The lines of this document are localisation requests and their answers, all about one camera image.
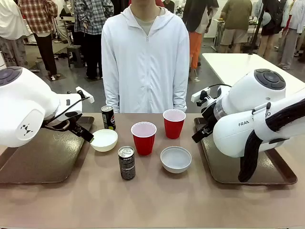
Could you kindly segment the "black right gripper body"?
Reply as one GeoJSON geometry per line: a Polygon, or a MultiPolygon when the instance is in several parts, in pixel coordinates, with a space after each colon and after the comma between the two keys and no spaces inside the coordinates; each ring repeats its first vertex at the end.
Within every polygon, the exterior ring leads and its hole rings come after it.
{"type": "Polygon", "coordinates": [[[213,130],[217,122],[217,119],[214,115],[214,107],[216,105],[216,99],[210,96],[206,96],[205,98],[199,99],[199,101],[196,102],[196,105],[198,107],[201,107],[203,104],[206,104],[206,107],[202,108],[201,110],[201,114],[206,121],[205,128],[207,128],[208,130],[213,130]]]}

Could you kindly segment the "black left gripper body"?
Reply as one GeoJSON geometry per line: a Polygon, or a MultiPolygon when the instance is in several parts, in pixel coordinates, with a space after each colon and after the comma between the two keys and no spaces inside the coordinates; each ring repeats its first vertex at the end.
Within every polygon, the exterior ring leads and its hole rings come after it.
{"type": "Polygon", "coordinates": [[[62,131],[70,131],[72,133],[82,133],[83,127],[80,126],[77,121],[82,116],[82,113],[75,113],[76,115],[73,115],[69,117],[67,120],[63,122],[64,126],[62,127],[62,131]]]}

